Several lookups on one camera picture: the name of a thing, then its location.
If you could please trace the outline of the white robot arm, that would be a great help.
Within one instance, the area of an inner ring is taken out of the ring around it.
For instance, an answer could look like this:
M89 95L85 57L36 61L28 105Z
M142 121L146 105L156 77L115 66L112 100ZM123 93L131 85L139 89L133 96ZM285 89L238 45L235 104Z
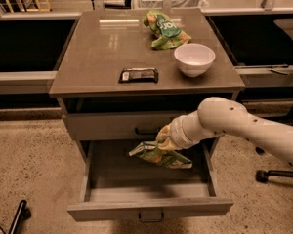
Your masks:
M175 118L160 130L156 141L161 150L181 150L222 135L246 139L293 165L293 126L252 115L242 104L222 97L209 97L196 111Z

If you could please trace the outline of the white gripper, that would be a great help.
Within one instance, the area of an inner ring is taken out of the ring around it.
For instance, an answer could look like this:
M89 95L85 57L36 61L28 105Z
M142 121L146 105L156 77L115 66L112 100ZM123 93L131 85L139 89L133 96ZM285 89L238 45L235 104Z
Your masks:
M198 130L199 121L195 114L179 116L158 132L158 148L164 151L189 149L199 144Z

